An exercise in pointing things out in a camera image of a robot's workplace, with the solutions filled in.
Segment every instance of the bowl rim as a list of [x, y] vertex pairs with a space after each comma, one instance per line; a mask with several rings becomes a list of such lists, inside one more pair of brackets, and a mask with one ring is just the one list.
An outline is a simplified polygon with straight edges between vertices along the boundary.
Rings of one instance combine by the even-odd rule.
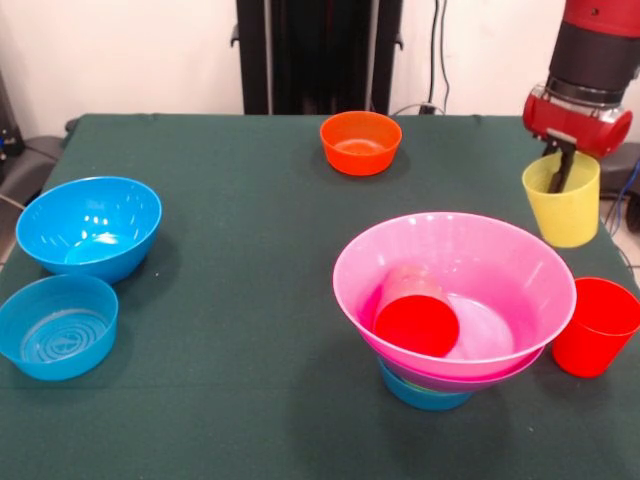
[[[509, 380], [511, 377], [515, 377], [516, 375], [521, 374], [522, 372], [527, 370], [529, 367], [531, 367], [535, 362], [538, 361], [538, 359], [542, 356], [542, 353], [545, 351], [545, 348], [546, 347], [540, 347], [538, 350], [534, 350], [530, 354], [525, 355], [522, 358], [522, 360], [520, 360], [518, 363], [516, 363], [513, 366], [513, 368], [509, 368], [506, 373], [502, 373], [502, 374], [499, 373], [498, 375], [492, 375], [492, 374], [481, 375], [479, 377], [466, 377], [466, 378], [455, 378], [455, 377], [447, 377], [447, 376], [444, 376], [444, 375], [437, 375], [437, 374], [431, 374], [431, 373], [422, 373], [422, 372], [417, 371], [415, 368], [405, 367], [404, 365], [396, 362], [395, 360], [387, 360], [386, 358], [382, 357], [382, 355], [380, 355], [380, 354], [378, 354], [378, 357], [381, 358], [385, 362], [390, 361], [395, 366], [403, 368], [403, 369], [413, 373], [414, 375], [428, 378], [429, 380], [435, 380], [435, 381], [438, 381], [438, 382], [457, 383], [459, 385], [465, 385], [467, 387], [472, 387], [472, 386], [476, 386], [476, 385], [479, 386], [479, 385], [485, 385], [485, 384], [502, 383], [505, 380]], [[393, 369], [390, 368], [389, 365], [387, 365], [386, 363], [385, 363], [385, 365], [387, 366], [387, 368], [389, 368], [389, 370], [393, 371]]]
[[[338, 276], [338, 270], [340, 270], [340, 266], [341, 264], [345, 261], [345, 252], [347, 250], [349, 250], [350, 248], [352, 248], [352, 245], [355, 244], [358, 240], [360, 240], [363, 236], [365, 236], [366, 234], [369, 234], [377, 229], [381, 229], [384, 228], [390, 224], [393, 223], [400, 223], [403, 221], [406, 221], [407, 219], [411, 218], [411, 217], [423, 217], [423, 216], [427, 216], [427, 215], [435, 215], [435, 216], [457, 216], [457, 217], [473, 217], [473, 218], [477, 218], [477, 219], [482, 219], [483, 221], [488, 221], [489, 223], [493, 223], [493, 224], [497, 224], [497, 225], [501, 225], [509, 230], [512, 230], [514, 232], [519, 232], [520, 234], [524, 234], [532, 239], [534, 239], [542, 249], [546, 250], [548, 253], [551, 254], [552, 258], [556, 258], [559, 262], [559, 266], [561, 268], [561, 270], [563, 271], [563, 273], [565, 274], [566, 278], [568, 280], [570, 280], [570, 284], [572, 286], [571, 289], [571, 299], [570, 299], [570, 308], [569, 308], [569, 312], [567, 313], [566, 318], [562, 321], [562, 323], [559, 325], [558, 328], [556, 328], [552, 334], [548, 335], [547, 338], [545, 340], [543, 340], [542, 342], [538, 342], [535, 345], [532, 345], [531, 347], [528, 347], [524, 350], [520, 350], [516, 353], [512, 353], [509, 355], [503, 355], [501, 357], [493, 357], [493, 358], [483, 358], [483, 359], [453, 359], [453, 358], [443, 358], [443, 357], [432, 357], [430, 355], [423, 355], [423, 354], [419, 354], [416, 352], [412, 352], [410, 350], [406, 350], [402, 347], [398, 347], [392, 343], [387, 342], [386, 340], [378, 337], [377, 335], [375, 335], [373, 332], [371, 332], [370, 330], [366, 329], [365, 327], [363, 327], [360, 322], [358, 322], [345, 308], [344, 305], [344, 301], [342, 300], [341, 296], [338, 294], [338, 290], [336, 288], [337, 285], [337, 276]], [[347, 243], [347, 245], [342, 249], [342, 251], [340, 252], [340, 255], [338, 256], [338, 259], [336, 260], [336, 263], [334, 265], [333, 268], [333, 294], [336, 297], [336, 300], [338, 302], [338, 305], [340, 306], [340, 309], [342, 310], [342, 312], [347, 316], [347, 318], [351, 321], [351, 323], [353, 323], [355, 325], [355, 327], [360, 331], [360, 333], [362, 335], [364, 335], [365, 337], [373, 337], [377, 342], [380, 342], [381, 344], [383, 344], [384, 346], [386, 346], [387, 348], [390, 348], [393, 351], [397, 351], [403, 355], [408, 355], [410, 357], [414, 357], [414, 358], [418, 358], [420, 360], [428, 360], [431, 362], [436, 362], [436, 363], [441, 363], [441, 364], [448, 364], [448, 365], [485, 365], [485, 364], [491, 364], [491, 363], [498, 363], [498, 362], [504, 362], [504, 361], [509, 361], [509, 360], [515, 360], [517, 358], [521, 358], [525, 355], [529, 355], [530, 353], [532, 353], [533, 351], [544, 347], [545, 345], [549, 344], [551, 341], [553, 341], [554, 338], [556, 338], [565, 328], [566, 326], [569, 324], [569, 322], [571, 321], [571, 318], [573, 317], [573, 313], [575, 311], [576, 308], [576, 301], [577, 301], [577, 292], [576, 292], [576, 284], [575, 284], [575, 278], [573, 276], [573, 274], [571, 273], [571, 269], [569, 269], [568, 265], [566, 264], [566, 262], [564, 261], [564, 259], [558, 254], [558, 252], [556, 252], [550, 245], [548, 245], [547, 243], [545, 243], [543, 240], [541, 240], [539, 237], [537, 237], [536, 235], [532, 234], [531, 232], [528, 232], [527, 230], [524, 230], [523, 228], [520, 227], [516, 227], [515, 225], [512, 225], [511, 223], [505, 222], [503, 220], [498, 220], [497, 218], [494, 217], [489, 217], [486, 215], [479, 215], [479, 214], [475, 214], [475, 213], [467, 213], [467, 212], [453, 212], [453, 211], [434, 211], [434, 212], [415, 212], [415, 213], [409, 213], [406, 215], [401, 215], [399, 217], [394, 217], [388, 220], [385, 220], [383, 222], [377, 223], [375, 225], [373, 225], [372, 227], [367, 228], [366, 230], [362, 231], [361, 233], [359, 233], [358, 235], [356, 235], [349, 243]]]
[[[329, 128], [329, 126], [332, 123], [340, 121], [345, 117], [366, 117], [366, 116], [375, 118], [380, 122], [386, 125], [389, 125], [391, 127], [394, 134], [397, 136], [397, 139], [394, 141], [394, 144], [392, 146], [387, 147], [381, 152], [377, 152], [373, 155], [369, 153], [353, 153], [353, 152], [346, 152], [344, 150], [341, 150], [340, 148], [336, 147], [333, 143], [329, 142], [326, 139], [326, 129]], [[322, 140], [324, 145], [327, 145], [333, 150], [336, 150], [337, 152], [340, 152], [346, 156], [349, 156], [352, 159], [363, 159], [363, 158], [375, 157], [378, 155], [382, 155], [384, 153], [395, 151], [400, 146], [400, 142], [402, 142], [402, 128], [400, 127], [400, 125], [398, 125], [398, 122], [396, 122], [393, 118], [391, 118], [388, 115], [383, 115], [377, 112], [370, 112], [368, 110], [347, 110], [346, 112], [340, 112], [340, 113], [336, 113], [335, 115], [331, 115], [324, 122], [322, 122], [322, 125], [320, 125], [320, 139]]]
[[63, 274], [60, 274], [60, 275], [50, 275], [48, 277], [44, 277], [44, 278], [41, 278], [39, 280], [36, 280], [35, 282], [28, 283], [27, 285], [25, 285], [24, 287], [19, 289], [17, 292], [14, 292], [13, 295], [11, 295], [7, 300], [5, 300], [2, 303], [2, 306], [0, 306], [0, 312], [5, 308], [6, 305], [10, 304], [17, 297], [19, 297], [21, 295], [24, 295], [25, 293], [27, 293], [32, 288], [39, 287], [43, 283], [59, 282], [60, 280], [63, 280], [63, 279], [66, 279], [66, 278], [70, 278], [70, 277], [82, 278], [85, 281], [94, 282], [94, 284], [98, 285], [102, 290], [104, 290], [104, 292], [106, 292], [108, 294], [107, 296], [109, 297], [109, 300], [115, 306], [115, 313], [114, 313], [112, 318], [109, 318], [109, 324], [107, 325], [107, 328], [105, 329], [104, 333], [88, 348], [79, 350], [77, 352], [73, 352], [71, 355], [68, 355], [68, 356], [63, 357], [63, 358], [58, 358], [58, 359], [55, 359], [55, 360], [51, 360], [49, 362], [30, 362], [30, 361], [24, 360], [22, 358], [15, 358], [13, 355], [8, 355], [6, 352], [2, 352], [2, 351], [0, 351], [0, 354], [2, 354], [4, 357], [6, 357], [8, 360], [10, 360], [12, 363], [14, 363], [16, 365], [17, 364], [19, 364], [19, 365], [53, 365], [53, 364], [58, 363], [58, 362], [63, 362], [65, 360], [70, 360], [73, 357], [75, 357], [77, 355], [80, 355], [83, 352], [91, 350], [91, 347], [93, 345], [96, 345], [112, 329], [116, 328], [116, 325], [118, 323], [118, 314], [120, 312], [120, 302], [118, 300], [118, 295], [116, 294], [116, 291], [113, 289], [113, 287], [111, 285], [109, 285], [107, 282], [105, 282], [104, 280], [101, 280], [98, 277], [94, 277], [94, 276], [91, 276], [91, 275], [82, 275], [82, 274], [78, 274], [78, 273], [63, 273]]
[[[54, 261], [54, 260], [47, 260], [46, 258], [41, 257], [40, 255], [35, 255], [34, 253], [31, 252], [31, 249], [28, 249], [25, 245], [24, 242], [22, 241], [22, 235], [20, 233], [20, 225], [22, 224], [22, 219], [26, 218], [25, 214], [29, 211], [30, 208], [35, 208], [35, 206], [38, 204], [38, 202], [42, 201], [42, 199], [46, 198], [49, 195], [54, 194], [54, 192], [58, 192], [60, 190], [63, 190], [64, 188], [70, 186], [70, 185], [76, 185], [79, 183], [85, 183], [85, 182], [95, 182], [95, 181], [104, 181], [104, 180], [118, 180], [118, 181], [122, 181], [124, 183], [133, 183], [138, 185], [139, 187], [147, 190], [148, 192], [151, 193], [151, 196], [154, 198], [154, 200], [157, 202], [158, 204], [158, 218], [156, 218], [156, 222], [153, 225], [153, 228], [151, 228], [149, 230], [149, 232], [147, 232], [146, 235], [144, 235], [142, 238], [140, 238], [138, 241], [136, 241], [136, 243], [134, 243], [128, 250], [126, 250], [125, 252], [120, 252], [120, 253], [114, 253], [112, 255], [109, 255], [105, 258], [100, 258], [97, 260], [87, 260], [84, 262], [75, 262], [75, 263], [65, 263], [65, 262], [59, 262], [59, 261]], [[158, 194], [148, 185], [138, 181], [138, 180], [134, 180], [133, 178], [128, 178], [128, 177], [119, 177], [119, 176], [112, 176], [112, 175], [105, 175], [105, 176], [96, 176], [96, 177], [85, 177], [85, 178], [79, 178], [76, 180], [71, 180], [69, 182], [65, 182], [65, 183], [61, 183], [60, 185], [57, 185], [53, 188], [51, 188], [50, 190], [47, 190], [46, 192], [44, 192], [43, 194], [39, 195], [38, 197], [36, 197], [35, 200], [33, 200], [29, 205], [27, 205], [27, 208], [24, 209], [24, 211], [20, 214], [20, 217], [18, 218], [18, 223], [16, 224], [16, 241], [18, 242], [18, 245], [20, 245], [20, 248], [27, 253], [31, 258], [37, 260], [40, 263], [48, 263], [50, 265], [56, 265], [56, 266], [85, 266], [85, 265], [94, 265], [94, 264], [98, 264], [98, 263], [102, 263], [105, 261], [109, 261], [112, 260], [113, 258], [119, 257], [120, 255], [126, 253], [127, 251], [130, 251], [131, 249], [137, 247], [138, 245], [142, 244], [143, 242], [145, 242], [151, 235], [153, 235], [155, 233], [155, 231], [158, 229], [158, 226], [160, 225], [160, 222], [162, 220], [162, 215], [163, 215], [163, 209], [162, 209], [162, 201], [160, 200], [160, 197], [158, 196]]]

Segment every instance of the orange bowl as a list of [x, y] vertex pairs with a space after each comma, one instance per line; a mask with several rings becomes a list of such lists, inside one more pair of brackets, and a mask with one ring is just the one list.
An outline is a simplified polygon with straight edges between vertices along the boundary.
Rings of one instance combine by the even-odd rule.
[[344, 112], [325, 120], [320, 138], [333, 168], [347, 175], [365, 176], [391, 165], [402, 130], [386, 115]]

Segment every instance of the pink bowl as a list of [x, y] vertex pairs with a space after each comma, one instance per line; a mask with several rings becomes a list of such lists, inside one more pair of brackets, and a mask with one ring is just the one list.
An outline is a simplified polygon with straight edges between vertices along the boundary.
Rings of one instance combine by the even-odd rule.
[[[371, 332], [382, 280], [409, 262], [449, 292], [460, 335], [445, 357], [404, 350]], [[508, 223], [453, 212], [398, 217], [361, 233], [338, 257], [333, 289], [384, 360], [451, 380], [515, 368], [564, 329], [576, 303], [571, 271], [547, 244]]]
[[418, 373], [407, 367], [403, 367], [393, 361], [386, 359], [385, 365], [389, 370], [398, 375], [400, 378], [407, 382], [411, 382], [422, 388], [428, 388], [437, 392], [445, 393], [463, 393], [463, 392], [477, 392], [484, 388], [489, 388], [497, 383], [504, 382], [511, 377], [523, 372], [529, 368], [540, 357], [544, 347], [535, 350], [533, 353], [527, 355], [520, 363], [506, 372], [498, 373], [496, 375], [487, 375], [485, 377], [475, 377], [465, 380], [458, 380], [455, 378], [438, 377], [433, 375], [425, 375], [424, 373]]

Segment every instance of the white wall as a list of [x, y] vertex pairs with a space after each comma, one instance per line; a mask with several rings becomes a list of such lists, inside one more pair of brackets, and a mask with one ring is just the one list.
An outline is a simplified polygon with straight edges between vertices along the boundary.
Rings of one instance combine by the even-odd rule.
[[[434, 2], [404, 3], [393, 110], [426, 100], [428, 89]], [[449, 3], [448, 111], [520, 114], [546, 79], [563, 2]], [[0, 68], [23, 133], [61, 134], [84, 112], [242, 113], [235, 18], [235, 0], [0, 0]], [[640, 82], [625, 105], [635, 107], [631, 138], [640, 140]]]

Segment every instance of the red cup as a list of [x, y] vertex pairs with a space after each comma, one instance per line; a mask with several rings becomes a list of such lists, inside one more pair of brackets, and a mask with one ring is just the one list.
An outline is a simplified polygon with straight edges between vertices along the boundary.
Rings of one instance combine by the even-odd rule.
[[640, 303], [625, 288], [602, 278], [579, 278], [576, 290], [573, 318], [551, 351], [571, 375], [597, 377], [640, 329]]
[[373, 332], [397, 347], [442, 357], [458, 341], [460, 325], [433, 276], [425, 268], [402, 265], [382, 284]]

